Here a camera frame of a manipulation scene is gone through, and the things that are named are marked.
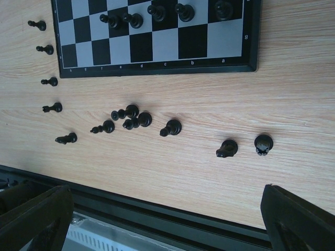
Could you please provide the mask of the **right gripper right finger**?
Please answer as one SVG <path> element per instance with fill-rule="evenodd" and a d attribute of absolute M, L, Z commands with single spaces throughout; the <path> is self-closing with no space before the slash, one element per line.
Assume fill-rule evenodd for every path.
<path fill-rule="evenodd" d="M 264 187 L 261 213 L 273 250 L 334 250 L 334 215 L 282 187 Z"/>

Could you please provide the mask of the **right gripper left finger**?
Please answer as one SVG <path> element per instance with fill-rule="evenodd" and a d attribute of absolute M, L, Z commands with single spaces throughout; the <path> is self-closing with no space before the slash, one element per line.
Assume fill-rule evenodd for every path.
<path fill-rule="evenodd" d="M 69 186 L 16 185 L 1 192 L 1 250 L 61 250 L 74 202 Z"/>

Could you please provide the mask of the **black pawn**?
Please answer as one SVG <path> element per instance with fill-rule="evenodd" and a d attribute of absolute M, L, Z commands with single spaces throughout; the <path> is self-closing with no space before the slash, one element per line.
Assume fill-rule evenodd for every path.
<path fill-rule="evenodd" d="M 176 4 L 175 12 L 178 14 L 179 19 L 182 22 L 189 22 L 194 18 L 195 11 L 191 5 Z"/>
<path fill-rule="evenodd" d="M 218 20 L 230 20 L 233 15 L 233 5 L 228 1 L 218 1 L 215 3 L 215 12 Z"/>
<path fill-rule="evenodd" d="M 156 22 L 162 22 L 166 16 L 165 8 L 163 6 L 149 5 L 147 8 L 147 12 Z"/>

